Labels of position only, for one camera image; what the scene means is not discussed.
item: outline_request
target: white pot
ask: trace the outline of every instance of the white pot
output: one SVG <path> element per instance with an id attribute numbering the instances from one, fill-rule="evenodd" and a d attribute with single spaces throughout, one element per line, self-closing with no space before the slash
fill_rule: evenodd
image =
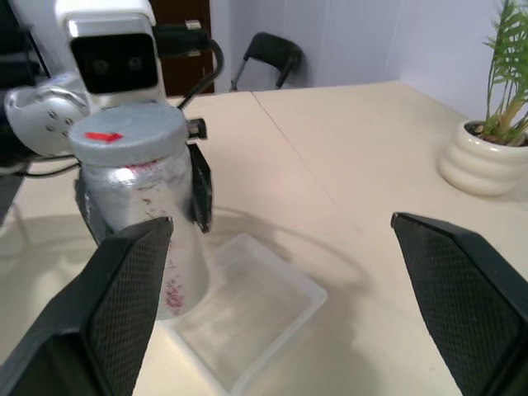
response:
<path id="1" fill-rule="evenodd" d="M 513 190 L 528 168 L 528 147 L 507 147 L 481 140 L 460 125 L 440 160 L 441 175 L 459 190 L 499 196 Z"/>

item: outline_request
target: transparent tray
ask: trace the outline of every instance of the transparent tray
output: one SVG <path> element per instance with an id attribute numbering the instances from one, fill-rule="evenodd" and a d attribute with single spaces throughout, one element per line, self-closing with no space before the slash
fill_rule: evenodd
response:
<path id="1" fill-rule="evenodd" d="M 220 394 L 241 396 L 327 293 L 246 234 L 218 249 L 211 275 L 204 301 L 162 324 Z"/>

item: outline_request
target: black cable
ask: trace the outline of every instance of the black cable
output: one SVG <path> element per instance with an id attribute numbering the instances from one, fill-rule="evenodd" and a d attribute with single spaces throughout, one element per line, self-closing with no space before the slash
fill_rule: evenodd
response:
<path id="1" fill-rule="evenodd" d="M 209 47 L 213 50 L 214 58 L 216 59 L 216 68 L 207 74 L 189 93 L 186 94 L 183 101 L 178 105 L 178 109 L 183 110 L 189 104 L 192 98 L 206 89 L 224 70 L 224 53 L 216 41 L 209 40 Z"/>
<path id="2" fill-rule="evenodd" d="M 81 165 L 80 163 L 74 163 L 74 164 L 69 165 L 67 167 L 63 167 L 62 169 L 57 169 L 56 171 L 47 172 L 47 173 L 16 172 L 16 173 L 13 173 L 13 174 L 16 175 L 16 176 L 21 176 L 21 177 L 31 177 L 31 178 L 35 178 L 35 179 L 44 179 L 46 177 L 53 177 L 53 176 L 62 175 L 63 173 L 69 172 L 69 171 L 75 169 L 76 167 L 79 167 L 80 165 Z"/>
<path id="3" fill-rule="evenodd" d="M 51 161 L 63 161 L 64 159 L 74 159 L 75 156 L 73 154 L 68 155 L 57 155 L 55 157 L 42 157 L 42 158 L 36 158 L 33 161 L 36 163 L 47 163 Z"/>
<path id="4" fill-rule="evenodd" d="M 202 52 L 209 49 L 207 31 L 189 30 L 185 25 L 161 25 L 155 26 L 153 33 L 160 58 L 184 56 L 191 51 Z"/>

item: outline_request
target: white wall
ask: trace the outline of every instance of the white wall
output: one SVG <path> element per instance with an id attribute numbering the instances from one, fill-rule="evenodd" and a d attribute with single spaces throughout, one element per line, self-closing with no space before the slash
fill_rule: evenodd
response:
<path id="1" fill-rule="evenodd" d="M 224 52 L 224 71 L 214 82 L 217 92 L 227 92 L 231 86 L 231 2 L 210 0 L 211 35 Z"/>
<path id="2" fill-rule="evenodd" d="M 472 120 L 485 117 L 493 34 L 499 0 L 405 0 L 386 68 Z"/>
<path id="3" fill-rule="evenodd" d="M 304 51 L 300 71 L 288 80 L 313 87 L 386 80 L 385 65 L 403 0 L 232 0 L 233 66 L 253 35 L 267 31 L 293 40 Z M 276 73 L 250 63 L 238 87 L 270 89 Z"/>
<path id="4" fill-rule="evenodd" d="M 401 79 L 472 119 L 484 116 L 500 0 L 232 0 L 236 68 L 258 31 L 289 38 L 305 64 L 289 85 L 320 87 Z M 249 64 L 238 87 L 273 87 L 276 73 Z"/>

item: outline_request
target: white table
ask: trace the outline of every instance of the white table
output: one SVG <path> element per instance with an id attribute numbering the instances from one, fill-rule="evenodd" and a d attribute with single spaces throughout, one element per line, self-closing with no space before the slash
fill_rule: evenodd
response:
<path id="1" fill-rule="evenodd" d="M 526 191 L 474 198 L 436 172 L 463 118 L 397 82 L 201 97 L 187 113 L 206 118 L 210 132 L 200 144 L 214 177 L 206 247 L 250 233 L 328 291 L 249 395 L 460 395 L 389 221 L 401 210 L 478 231 L 528 278 Z M 73 179 L 26 181 L 0 229 L 0 314 L 9 318 L 0 321 L 0 361 L 95 249 Z M 214 392 L 156 325 L 134 394 Z"/>

